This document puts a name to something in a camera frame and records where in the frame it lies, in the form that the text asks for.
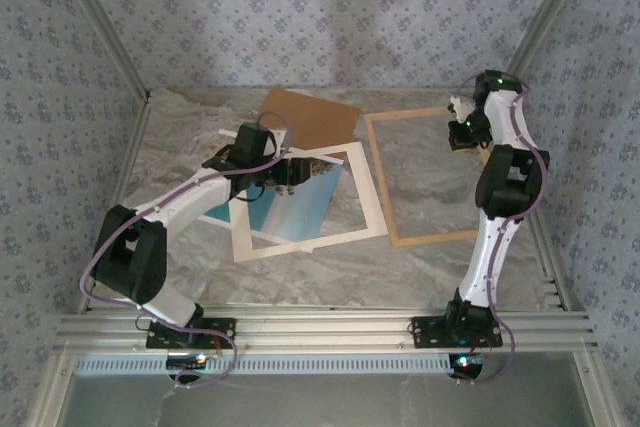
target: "photo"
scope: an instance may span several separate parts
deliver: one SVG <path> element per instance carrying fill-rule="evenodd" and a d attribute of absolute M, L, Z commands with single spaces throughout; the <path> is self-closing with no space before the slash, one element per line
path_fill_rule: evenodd
<path fill-rule="evenodd" d="M 311 178 L 295 187 L 265 184 L 262 189 L 252 185 L 239 197 L 255 199 L 248 203 L 251 230 L 264 238 L 300 242 L 320 237 L 331 197 L 342 171 L 340 163 L 311 158 Z M 229 205 L 224 204 L 205 213 L 218 221 L 229 223 Z"/>

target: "wooden picture frame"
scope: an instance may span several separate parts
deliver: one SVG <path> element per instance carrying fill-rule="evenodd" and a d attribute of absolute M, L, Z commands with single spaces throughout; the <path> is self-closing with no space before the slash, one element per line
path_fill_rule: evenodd
<path fill-rule="evenodd" d="M 394 247 L 410 247 L 414 245 L 434 244 L 437 242 L 450 242 L 454 240 L 474 240 L 478 235 L 477 230 L 459 230 L 442 234 L 420 235 L 416 237 L 400 237 L 398 234 L 398 225 L 396 222 L 395 212 L 393 210 L 393 204 L 391 203 L 391 195 L 389 193 L 387 178 L 382 165 L 382 158 L 380 156 L 380 148 L 378 146 L 378 139 L 376 137 L 374 124 L 375 122 L 382 121 L 416 119 L 448 114 L 449 111 L 446 107 L 428 107 L 423 109 L 396 110 L 364 115 L 364 121 L 369 134 L 369 143 L 371 144 L 374 169 L 378 179 L 378 187 L 380 188 L 382 210 L 387 221 L 389 238 L 391 239 L 391 244 Z M 482 162 L 486 164 L 489 159 L 489 151 L 478 147 L 478 152 Z"/>

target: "floral wallpaper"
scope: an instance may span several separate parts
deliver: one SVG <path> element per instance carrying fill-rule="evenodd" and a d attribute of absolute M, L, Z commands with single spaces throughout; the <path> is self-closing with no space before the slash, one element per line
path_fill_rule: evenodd
<path fill-rule="evenodd" d="M 0 425 L 23 425 L 139 101 L 76 0 L 0 0 Z"/>
<path fill-rule="evenodd" d="M 640 425 L 639 55 L 639 0 L 567 0 L 528 75 L 528 122 L 552 152 L 549 227 L 631 425 Z"/>
<path fill-rule="evenodd" d="M 148 86 L 441 86 L 506 65 L 540 0 L 101 0 Z"/>

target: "gray marble surface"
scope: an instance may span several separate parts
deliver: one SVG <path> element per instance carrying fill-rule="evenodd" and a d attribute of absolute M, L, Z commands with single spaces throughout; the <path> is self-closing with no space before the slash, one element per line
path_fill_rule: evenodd
<path fill-rule="evenodd" d="M 176 95 L 157 91 L 124 204 L 135 206 L 186 179 L 221 142 L 218 129 L 235 130 L 252 119 L 268 89 L 221 88 Z M 447 104 L 448 93 L 425 89 L 308 89 L 330 100 L 362 107 L 364 113 Z M 482 168 L 475 152 L 451 153 L 446 117 L 394 121 L 377 126 L 383 161 L 403 235 L 474 228 L 473 191 Z M 360 119 L 354 140 L 370 162 Z M 325 233 L 364 223 L 355 184 L 344 169 L 332 200 Z M 393 248 L 388 237 L 318 248 L 259 261 L 234 263 L 231 233 L 197 221 L 169 245 L 169 279 L 200 302 L 366 305 L 442 308 L 464 276 L 474 242 L 458 241 Z M 262 246 L 254 240 L 254 247 Z M 502 309 L 541 308 L 540 269 L 526 226 L 518 232 L 498 288 Z"/>

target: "brown cardboard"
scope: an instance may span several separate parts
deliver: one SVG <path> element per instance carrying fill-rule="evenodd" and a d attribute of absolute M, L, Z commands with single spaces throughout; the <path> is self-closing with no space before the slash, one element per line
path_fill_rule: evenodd
<path fill-rule="evenodd" d="M 278 112 L 285 116 L 293 128 L 293 147 L 319 149 L 352 141 L 360 109 L 351 105 L 309 97 L 283 89 L 271 89 L 259 113 Z M 284 123 L 273 115 L 261 121 L 270 129 L 283 128 Z M 345 154 L 332 154 L 344 158 Z"/>

